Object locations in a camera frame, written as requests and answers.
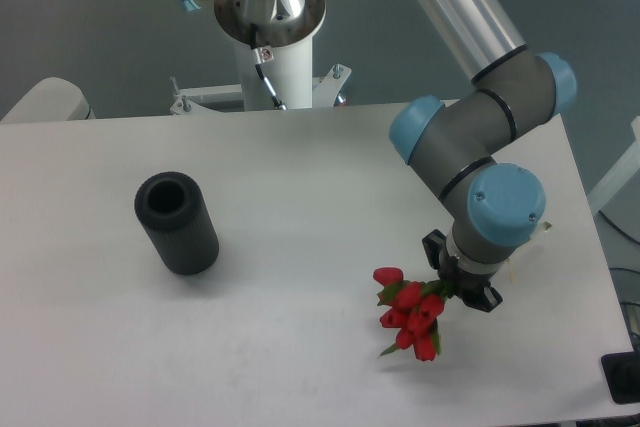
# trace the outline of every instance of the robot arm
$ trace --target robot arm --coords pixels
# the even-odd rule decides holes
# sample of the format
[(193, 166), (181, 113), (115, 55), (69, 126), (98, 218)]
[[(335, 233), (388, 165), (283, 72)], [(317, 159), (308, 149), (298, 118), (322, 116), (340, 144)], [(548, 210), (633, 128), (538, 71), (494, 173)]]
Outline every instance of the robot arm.
[(418, 0), (475, 87), (444, 108), (435, 97), (394, 120), (398, 153), (455, 221), (429, 234), (431, 265), (470, 307), (491, 311), (500, 295), (489, 279), (526, 243), (544, 212), (538, 179), (491, 155), (564, 111), (576, 95), (569, 65), (533, 55), (497, 0)]
[[(418, 1), (475, 91), (448, 108), (431, 96), (412, 102), (392, 123), (390, 138), (455, 219), (447, 236), (434, 231), (423, 240), (429, 262), (441, 278), (453, 281), (465, 304), (488, 312), (502, 300), (490, 278), (528, 241), (545, 208), (544, 190), (531, 172), (498, 165), (491, 156), (566, 109), (575, 97), (576, 80), (558, 56), (535, 56), (528, 49), (497, 0)], [(285, 15), (278, 14), (279, 8)], [(247, 45), (241, 54), (251, 64), (249, 53), (257, 45), (274, 39), (282, 46), (304, 44), (299, 40), (322, 23), (324, 0), (218, 0), (215, 10), (227, 34)], [(255, 26), (262, 37), (256, 37)], [(291, 31), (297, 36), (280, 40)], [(296, 108), (311, 105), (310, 85), (306, 97), (287, 90), (310, 84), (305, 80), (310, 71), (301, 68), (304, 63), (310, 69), (310, 53), (290, 68), (303, 57), (274, 71), (276, 90), (284, 92), (287, 104), (298, 99), (291, 102)], [(292, 78), (296, 73), (299, 79)], [(255, 72), (244, 78), (241, 72), (245, 104), (248, 98), (249, 104), (264, 105), (248, 94), (264, 95), (264, 89), (251, 88), (249, 82), (256, 81)]]

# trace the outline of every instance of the black foam tube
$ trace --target black foam tube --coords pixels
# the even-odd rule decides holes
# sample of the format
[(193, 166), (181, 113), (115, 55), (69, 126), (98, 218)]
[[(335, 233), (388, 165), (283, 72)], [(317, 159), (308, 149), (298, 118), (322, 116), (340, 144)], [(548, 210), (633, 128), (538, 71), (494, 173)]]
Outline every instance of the black foam tube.
[(218, 236), (198, 184), (180, 172), (147, 179), (134, 202), (136, 216), (169, 270), (193, 275), (218, 257)]

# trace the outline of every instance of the cable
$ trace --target cable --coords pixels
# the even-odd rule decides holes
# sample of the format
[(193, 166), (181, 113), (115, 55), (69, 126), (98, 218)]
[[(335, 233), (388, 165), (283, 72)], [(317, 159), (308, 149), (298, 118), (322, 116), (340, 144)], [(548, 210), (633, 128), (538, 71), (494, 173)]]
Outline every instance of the cable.
[(618, 271), (618, 272), (630, 272), (632, 274), (640, 274), (639, 270), (628, 269), (626, 267), (609, 267), (609, 270), (614, 272)]
[(598, 213), (602, 216), (604, 221), (613, 228), (613, 230), (618, 232), (620, 235), (622, 235), (629, 242), (632, 242), (632, 243), (634, 243), (636, 245), (640, 245), (640, 240), (638, 240), (638, 239), (630, 236), (629, 234), (627, 234), (624, 230), (622, 230), (620, 227), (618, 227), (618, 225), (613, 220), (611, 220), (609, 217), (607, 217), (607, 215), (604, 212), (599, 210)]
[[(258, 48), (258, 26), (256, 24), (251, 24), (251, 43), (249, 44), (249, 47), (251, 48), (251, 50), (255, 50)], [(267, 90), (269, 91), (269, 97), (271, 97), (273, 107), (279, 110), (287, 110), (284, 102), (282, 102), (278, 98), (278, 95), (276, 94), (273, 85), (271, 85), (269, 78), (264, 75), (262, 66), (260, 64), (256, 64), (256, 72), (258, 72), (258, 77), (260, 77), (260, 80), (264, 83), (264, 85), (267, 87)]]

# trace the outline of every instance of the red flower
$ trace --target red flower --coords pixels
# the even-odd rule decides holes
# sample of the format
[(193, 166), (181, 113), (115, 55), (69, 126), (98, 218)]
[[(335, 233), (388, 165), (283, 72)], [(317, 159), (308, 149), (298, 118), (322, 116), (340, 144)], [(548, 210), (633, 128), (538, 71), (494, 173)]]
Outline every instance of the red flower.
[(401, 310), (391, 308), (380, 317), (380, 323), (386, 329), (404, 327), (407, 324), (407, 314)]
[(435, 319), (444, 312), (444, 302), (437, 294), (427, 295), (420, 303), (420, 315)]
[(396, 345), (399, 349), (408, 349), (413, 344), (414, 336), (407, 329), (400, 329), (398, 335), (396, 336)]
[(402, 282), (404, 274), (397, 267), (380, 267), (373, 271), (373, 279), (382, 286), (387, 286), (395, 282)]
[(416, 337), (421, 337), (429, 331), (435, 317), (424, 317), (418, 310), (412, 310), (407, 320), (407, 330)]
[(398, 309), (409, 310), (420, 303), (420, 291), (422, 285), (420, 282), (410, 282), (396, 296), (395, 307)]
[(418, 337), (413, 342), (413, 352), (416, 354), (416, 359), (433, 360), (436, 358), (436, 348), (431, 342), (431, 336), (425, 334), (422, 337)]

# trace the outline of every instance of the blue lid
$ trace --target blue lid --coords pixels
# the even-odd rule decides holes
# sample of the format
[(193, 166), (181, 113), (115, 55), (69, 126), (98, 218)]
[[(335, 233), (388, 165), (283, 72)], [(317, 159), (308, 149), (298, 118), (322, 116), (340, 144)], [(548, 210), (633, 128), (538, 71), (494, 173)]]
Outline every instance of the blue lid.
[(571, 107), (578, 93), (578, 82), (573, 73), (573, 69), (568, 62), (562, 60), (558, 55), (552, 52), (544, 52), (538, 54), (544, 60), (553, 73), (556, 82), (556, 107), (553, 115), (562, 114)]
[(471, 183), (469, 218), (489, 242), (518, 247), (529, 240), (544, 213), (546, 197), (538, 178), (514, 164), (495, 164)]
[(413, 149), (427, 125), (443, 105), (442, 101), (433, 95), (420, 97), (407, 105), (393, 119), (389, 129), (389, 139), (406, 164), (409, 163)]

